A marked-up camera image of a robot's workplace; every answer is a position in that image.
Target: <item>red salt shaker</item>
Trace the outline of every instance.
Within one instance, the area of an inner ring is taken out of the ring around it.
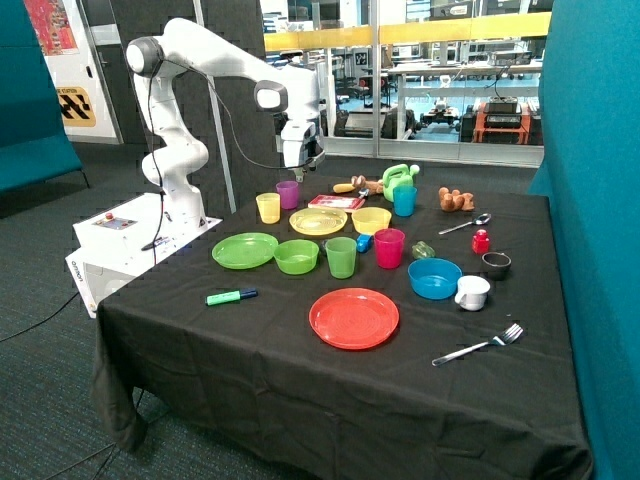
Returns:
[[[480,229],[473,236],[471,248],[478,255],[484,255],[489,251],[490,240],[487,231]]]

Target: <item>yellow warning sign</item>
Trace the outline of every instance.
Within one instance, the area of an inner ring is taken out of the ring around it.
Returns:
[[[56,88],[65,127],[95,127],[96,116],[87,91],[82,87]]]

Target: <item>yellow railing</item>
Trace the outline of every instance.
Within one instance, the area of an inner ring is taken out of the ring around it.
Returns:
[[[551,12],[493,15],[459,20],[380,26],[380,43],[489,40],[509,37],[543,37],[549,31]],[[371,45],[371,27],[338,28],[309,32],[270,33],[264,36],[267,52]]]

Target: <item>spoon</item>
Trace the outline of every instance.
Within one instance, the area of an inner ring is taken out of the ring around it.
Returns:
[[[489,220],[491,220],[491,214],[490,213],[483,213],[479,217],[474,218],[473,220],[471,220],[470,222],[463,223],[462,225],[458,225],[457,227],[448,228],[447,230],[443,230],[443,231],[438,232],[438,233],[440,235],[443,235],[445,233],[453,232],[454,230],[457,230],[459,228],[466,227],[467,225],[484,225],[486,223],[489,223]]]

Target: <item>green marker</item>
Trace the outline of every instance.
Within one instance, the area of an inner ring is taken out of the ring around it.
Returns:
[[[219,293],[217,295],[209,295],[207,297],[207,305],[220,305],[221,303],[235,302],[242,300],[243,298],[251,298],[258,296],[258,291],[255,288],[244,288],[242,290],[236,290],[235,292]]]

